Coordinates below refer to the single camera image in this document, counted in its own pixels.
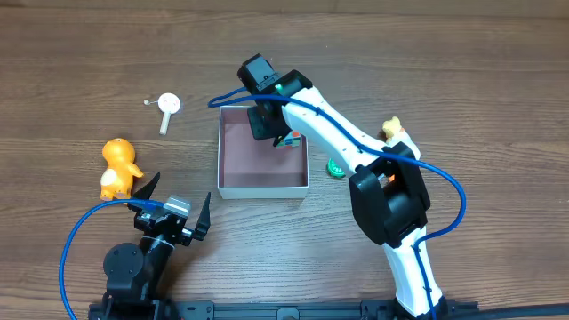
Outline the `white duck plush toy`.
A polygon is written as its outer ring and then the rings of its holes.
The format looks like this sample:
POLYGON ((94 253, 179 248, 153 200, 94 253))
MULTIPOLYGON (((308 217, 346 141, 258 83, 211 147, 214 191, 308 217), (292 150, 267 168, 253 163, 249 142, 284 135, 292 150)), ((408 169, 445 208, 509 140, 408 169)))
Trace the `white duck plush toy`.
POLYGON ((405 128, 401 125, 398 117, 393 116, 391 119, 384 121, 382 125, 382 132, 386 137, 387 146, 394 147, 397 143, 403 142, 411 149, 416 160, 421 158, 421 152, 411 139, 410 135, 405 131, 405 128))

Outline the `green round plastic toy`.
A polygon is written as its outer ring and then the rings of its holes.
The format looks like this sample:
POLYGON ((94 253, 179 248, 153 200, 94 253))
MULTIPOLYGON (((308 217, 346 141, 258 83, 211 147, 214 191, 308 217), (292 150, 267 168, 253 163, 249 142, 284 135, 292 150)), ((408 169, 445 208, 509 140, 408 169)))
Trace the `green round plastic toy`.
POLYGON ((326 164, 328 174, 335 179, 342 179, 346 173, 330 158, 326 164))

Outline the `white box pink interior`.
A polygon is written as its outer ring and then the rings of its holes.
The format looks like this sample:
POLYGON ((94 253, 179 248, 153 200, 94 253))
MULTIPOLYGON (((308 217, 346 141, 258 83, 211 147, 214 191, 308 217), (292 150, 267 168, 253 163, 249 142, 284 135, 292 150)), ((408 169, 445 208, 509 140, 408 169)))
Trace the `white box pink interior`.
POLYGON ((304 198, 309 191, 309 148, 305 137, 291 147, 252 136, 247 107, 219 108, 217 187, 222 198, 304 198))

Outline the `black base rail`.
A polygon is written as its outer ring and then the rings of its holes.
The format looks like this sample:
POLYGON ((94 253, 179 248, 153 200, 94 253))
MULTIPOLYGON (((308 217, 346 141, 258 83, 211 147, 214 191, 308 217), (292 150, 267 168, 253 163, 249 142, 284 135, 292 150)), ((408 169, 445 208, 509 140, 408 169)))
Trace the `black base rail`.
MULTIPOLYGON (((438 319, 510 319, 532 316, 566 316, 568 305, 549 304, 481 310, 476 302, 446 300, 436 306, 438 319)), ((92 304, 88 317, 104 319, 247 320, 247 319, 407 319, 393 300, 360 302, 269 304, 214 303, 209 300, 155 301, 146 306, 125 306, 113 301, 92 304)))

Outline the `multicolour puzzle cube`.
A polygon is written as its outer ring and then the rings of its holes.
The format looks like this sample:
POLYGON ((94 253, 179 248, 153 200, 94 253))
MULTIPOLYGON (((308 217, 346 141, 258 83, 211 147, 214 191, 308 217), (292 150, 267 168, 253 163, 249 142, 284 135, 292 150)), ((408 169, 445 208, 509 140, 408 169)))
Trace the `multicolour puzzle cube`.
POLYGON ((300 144, 301 144, 301 134, 297 131, 291 131, 278 142, 276 147, 295 148, 298 147, 300 144))

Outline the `orange dinosaur toy figure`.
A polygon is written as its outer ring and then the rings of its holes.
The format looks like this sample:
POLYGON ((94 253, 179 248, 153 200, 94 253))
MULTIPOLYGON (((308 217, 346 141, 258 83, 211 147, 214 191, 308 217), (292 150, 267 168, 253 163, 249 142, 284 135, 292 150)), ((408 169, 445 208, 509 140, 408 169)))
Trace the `orange dinosaur toy figure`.
POLYGON ((134 163, 135 150, 126 139, 109 140, 102 149, 103 158, 108 167, 100 178, 100 199, 129 199, 135 178, 142 178, 144 173, 134 163))

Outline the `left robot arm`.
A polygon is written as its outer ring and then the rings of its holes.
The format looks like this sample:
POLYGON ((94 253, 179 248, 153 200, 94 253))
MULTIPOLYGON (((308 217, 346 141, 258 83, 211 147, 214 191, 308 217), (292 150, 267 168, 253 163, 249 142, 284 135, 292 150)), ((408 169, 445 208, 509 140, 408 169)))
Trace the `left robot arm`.
POLYGON ((134 212, 134 227, 142 232, 140 241, 118 244, 104 259, 107 294, 118 300, 153 300, 175 247, 204 240, 211 226, 210 196, 205 197, 193 228, 186 226, 189 200, 178 196, 170 196, 164 203, 151 200, 159 178, 156 175, 126 204, 134 212))

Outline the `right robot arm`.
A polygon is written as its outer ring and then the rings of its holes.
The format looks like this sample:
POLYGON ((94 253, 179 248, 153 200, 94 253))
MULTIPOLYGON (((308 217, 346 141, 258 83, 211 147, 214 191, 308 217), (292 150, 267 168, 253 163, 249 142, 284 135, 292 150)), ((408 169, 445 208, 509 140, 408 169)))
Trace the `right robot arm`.
POLYGON ((280 142, 297 131, 315 142, 349 178, 357 225, 383 247, 396 284, 398 313, 411 319, 442 319, 447 300, 437 286, 425 244, 430 207, 420 169, 421 153, 397 118, 388 137, 378 140, 334 109, 299 71, 285 75, 256 54, 237 72, 255 104, 248 116, 256 140, 280 142))

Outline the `white wooden rattle drum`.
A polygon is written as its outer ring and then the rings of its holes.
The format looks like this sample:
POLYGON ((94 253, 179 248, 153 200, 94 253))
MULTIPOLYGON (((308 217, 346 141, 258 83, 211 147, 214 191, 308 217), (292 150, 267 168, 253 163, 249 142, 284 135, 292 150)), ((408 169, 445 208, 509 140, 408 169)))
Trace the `white wooden rattle drum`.
POLYGON ((176 114, 181 109, 180 98, 173 93, 165 92, 161 94, 157 100, 144 100, 143 104, 146 106, 151 104, 158 105, 159 110, 163 113, 159 134, 166 135, 172 114, 176 114))

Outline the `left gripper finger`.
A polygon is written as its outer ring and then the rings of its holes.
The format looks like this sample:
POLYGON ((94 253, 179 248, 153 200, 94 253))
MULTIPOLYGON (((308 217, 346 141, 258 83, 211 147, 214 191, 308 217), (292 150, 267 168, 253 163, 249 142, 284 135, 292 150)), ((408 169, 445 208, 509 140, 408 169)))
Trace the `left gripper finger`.
MULTIPOLYGON (((157 183, 160 179, 160 173, 158 172, 146 185, 137 190, 132 194, 132 199, 137 200, 149 200, 156 188, 157 183)), ((128 204, 128 209, 131 211, 143 211, 143 210, 155 210, 157 208, 156 204, 128 204)))
POLYGON ((196 226, 192 234, 192 238, 197 241, 203 241, 205 239, 209 231, 209 228, 211 226, 211 216, 210 216, 211 195, 212 195, 211 193, 208 193, 204 200, 201 212, 199 214, 196 226))

